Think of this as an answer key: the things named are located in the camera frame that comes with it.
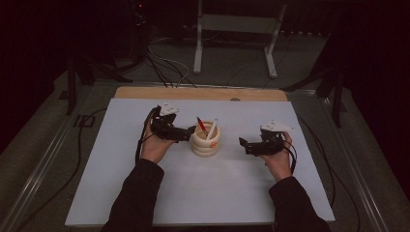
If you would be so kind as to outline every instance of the finger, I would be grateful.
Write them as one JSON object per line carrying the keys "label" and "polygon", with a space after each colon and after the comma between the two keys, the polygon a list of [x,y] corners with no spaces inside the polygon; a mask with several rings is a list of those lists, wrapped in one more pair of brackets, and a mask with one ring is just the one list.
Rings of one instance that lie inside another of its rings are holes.
{"label": "finger", "polygon": [[290,135],[287,131],[284,131],[282,134],[284,136],[284,140],[286,141],[286,142],[284,142],[284,146],[287,149],[290,149],[290,146],[292,145],[292,138],[290,137]]}

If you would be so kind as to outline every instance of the white tabletop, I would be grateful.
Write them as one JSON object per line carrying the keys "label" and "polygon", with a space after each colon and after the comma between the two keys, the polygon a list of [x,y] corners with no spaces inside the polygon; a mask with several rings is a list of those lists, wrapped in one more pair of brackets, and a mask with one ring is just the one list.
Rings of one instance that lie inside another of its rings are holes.
{"label": "white tabletop", "polygon": [[188,101],[112,99],[78,186],[66,225],[96,226],[108,220],[112,203],[134,166],[136,143],[149,111],[168,102],[179,112],[174,126],[186,129],[219,118],[220,149],[195,155],[189,142],[171,146],[160,162],[165,172],[154,225],[272,223],[275,209],[268,189],[275,183],[260,158],[246,155],[238,137],[260,142],[259,127],[275,119],[293,127],[298,153],[295,177],[316,213],[335,220],[308,145],[288,101]]}

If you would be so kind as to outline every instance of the white stand leg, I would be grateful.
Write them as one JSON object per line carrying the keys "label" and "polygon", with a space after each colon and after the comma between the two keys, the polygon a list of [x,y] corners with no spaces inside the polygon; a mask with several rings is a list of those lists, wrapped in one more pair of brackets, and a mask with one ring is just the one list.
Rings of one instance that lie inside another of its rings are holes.
{"label": "white stand leg", "polygon": [[201,73],[202,64],[202,0],[198,0],[198,26],[196,36],[195,59],[193,60],[193,73]]}
{"label": "white stand leg", "polygon": [[278,39],[278,34],[280,30],[280,26],[283,20],[284,12],[286,11],[286,5],[283,5],[280,8],[280,12],[278,15],[278,22],[275,30],[272,33],[272,40],[269,46],[265,46],[265,57],[266,57],[266,64],[268,66],[269,77],[277,78],[277,68],[275,67],[274,58],[272,57],[272,52],[274,51],[275,43]]}

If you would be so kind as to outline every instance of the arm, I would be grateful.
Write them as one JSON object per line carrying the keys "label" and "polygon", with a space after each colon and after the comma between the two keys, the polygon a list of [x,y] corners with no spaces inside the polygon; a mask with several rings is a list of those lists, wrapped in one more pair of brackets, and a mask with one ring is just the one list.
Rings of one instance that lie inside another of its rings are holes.
{"label": "arm", "polygon": [[[283,133],[285,146],[292,143],[287,132]],[[260,156],[265,160],[277,183],[269,189],[276,209],[276,227],[280,232],[330,231],[311,205],[308,194],[290,171],[289,154],[282,150],[273,156]]]}
{"label": "arm", "polygon": [[157,163],[174,142],[159,139],[152,134],[148,125],[140,159],[124,181],[102,232],[151,231],[154,207],[164,174]]}

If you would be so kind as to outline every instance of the dark background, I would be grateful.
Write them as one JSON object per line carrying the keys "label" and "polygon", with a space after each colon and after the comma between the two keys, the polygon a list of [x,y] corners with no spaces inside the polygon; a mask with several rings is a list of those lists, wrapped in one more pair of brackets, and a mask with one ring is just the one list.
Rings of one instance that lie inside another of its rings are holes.
{"label": "dark background", "polygon": [[[257,4],[250,8],[246,1],[237,2],[230,9],[233,14],[269,13],[259,11]],[[113,49],[119,45],[116,36],[126,38],[130,32],[126,26],[112,26],[127,25],[122,23],[127,16],[124,4],[120,3],[100,1],[96,5],[79,0],[0,3],[0,152],[52,93],[54,79],[67,68],[69,44],[87,48],[86,52],[97,60],[109,62]],[[195,1],[156,0],[146,7],[148,22],[161,28],[165,35],[183,37],[183,26],[190,27],[196,22]],[[223,2],[209,0],[206,10],[224,11]],[[352,91],[408,197],[409,10],[399,2],[294,1],[288,6],[281,28],[287,34],[303,32],[329,37],[314,69],[341,67],[344,86]],[[102,22],[102,11],[113,18],[110,25]]]}

